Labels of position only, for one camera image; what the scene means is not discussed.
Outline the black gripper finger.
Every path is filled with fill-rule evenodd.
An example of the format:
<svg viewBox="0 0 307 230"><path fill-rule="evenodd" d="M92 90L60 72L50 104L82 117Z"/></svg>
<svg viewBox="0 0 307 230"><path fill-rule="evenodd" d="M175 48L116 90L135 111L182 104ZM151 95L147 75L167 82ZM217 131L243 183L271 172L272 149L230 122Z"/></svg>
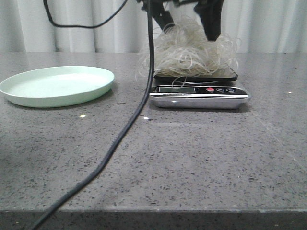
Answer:
<svg viewBox="0 0 307 230"><path fill-rule="evenodd" d="M199 0L194 11L199 15L208 41L216 41L221 34L223 0Z"/></svg>
<svg viewBox="0 0 307 230"><path fill-rule="evenodd" d="M162 31L175 25L173 18L169 11L164 9L164 2L167 0L153 0L152 1L152 16Z"/></svg>

